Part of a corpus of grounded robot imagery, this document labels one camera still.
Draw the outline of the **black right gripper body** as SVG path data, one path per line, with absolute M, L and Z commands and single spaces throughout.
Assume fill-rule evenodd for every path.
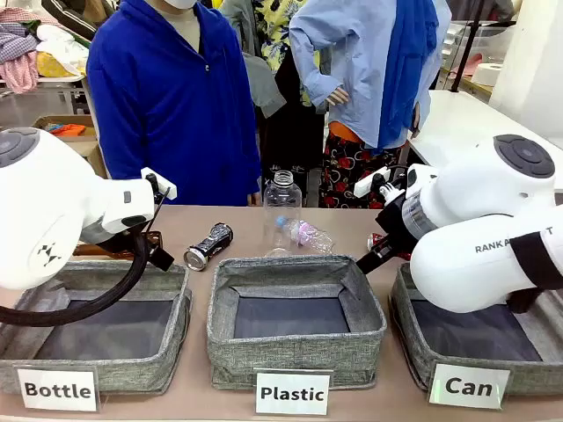
M 380 260 L 410 255 L 419 238 L 412 233 L 412 211 L 420 208 L 419 194 L 409 198 L 405 192 L 380 192 L 385 199 L 384 208 L 376 217 L 376 222 L 385 235 L 374 243 L 373 252 Z

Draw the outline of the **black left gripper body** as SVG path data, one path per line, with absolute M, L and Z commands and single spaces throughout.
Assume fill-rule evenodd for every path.
M 148 247 L 148 262 L 156 268 L 167 271 L 173 264 L 174 257 L 164 248 L 164 238 L 160 231 L 147 230 L 148 222 L 126 229 L 101 243 L 101 249 L 108 256 L 117 259 L 134 258 L 134 235 L 141 235 Z

